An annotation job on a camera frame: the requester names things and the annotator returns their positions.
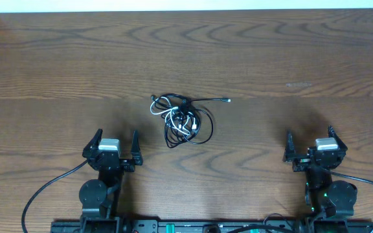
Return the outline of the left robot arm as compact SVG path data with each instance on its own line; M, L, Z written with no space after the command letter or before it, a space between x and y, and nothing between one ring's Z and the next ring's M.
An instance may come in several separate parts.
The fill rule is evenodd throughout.
M80 233L88 232L131 232L132 226L123 217L114 215L119 201L125 173L134 172L143 164L139 146L139 134L133 132L131 158L121 157L120 140L103 139L102 129L84 147L82 156L88 165L98 172L97 179L85 182L79 191L82 203Z

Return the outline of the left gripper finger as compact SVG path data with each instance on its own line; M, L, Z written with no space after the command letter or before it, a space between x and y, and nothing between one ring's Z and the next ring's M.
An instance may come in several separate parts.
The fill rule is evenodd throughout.
M93 138L87 143L83 148L82 155L91 155L94 151L98 149L100 141L102 139L103 129L98 129L93 136Z
M135 130L133 132L132 144L131 144L131 156L136 166L142 166L143 164L143 157L141 153L141 148L139 146L139 134L138 131Z

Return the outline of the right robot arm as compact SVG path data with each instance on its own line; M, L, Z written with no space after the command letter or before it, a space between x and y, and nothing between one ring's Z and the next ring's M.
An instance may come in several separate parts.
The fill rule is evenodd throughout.
M332 179L331 170L340 165L348 150L332 126L328 136L316 139L305 154L298 153L291 132L287 132L283 161L292 163L294 172L306 175L305 202L311 216L296 223L297 232L320 232L325 229L348 230L346 219L354 215L357 188L346 181Z

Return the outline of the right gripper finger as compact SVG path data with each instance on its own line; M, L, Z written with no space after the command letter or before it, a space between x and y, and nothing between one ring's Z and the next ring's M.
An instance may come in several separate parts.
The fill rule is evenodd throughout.
M328 128L328 137L329 138L332 138L335 140L335 143L337 144L338 146L338 149L341 150L341 151L347 151L348 150L348 147L346 146L346 144L339 138L339 136L337 135L337 133L335 132L335 129L329 125Z
M293 135L290 131L287 132L286 136L286 147L283 155L283 162L291 162L296 157L295 145L293 142Z

